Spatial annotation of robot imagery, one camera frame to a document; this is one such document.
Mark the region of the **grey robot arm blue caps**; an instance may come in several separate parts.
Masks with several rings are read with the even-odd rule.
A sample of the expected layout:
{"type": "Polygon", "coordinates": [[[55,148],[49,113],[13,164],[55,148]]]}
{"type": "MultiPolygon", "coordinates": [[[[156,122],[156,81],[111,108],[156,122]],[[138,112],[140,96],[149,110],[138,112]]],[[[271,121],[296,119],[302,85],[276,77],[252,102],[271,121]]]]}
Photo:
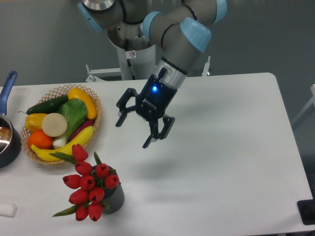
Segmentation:
{"type": "Polygon", "coordinates": [[[184,0],[168,13],[149,12],[146,0],[81,0],[78,10],[95,32],[107,31],[123,80],[146,79],[117,102],[121,126],[136,112],[149,123],[143,148],[165,139],[175,121],[165,110],[212,37],[209,27],[225,17],[224,0],[184,0]]]}

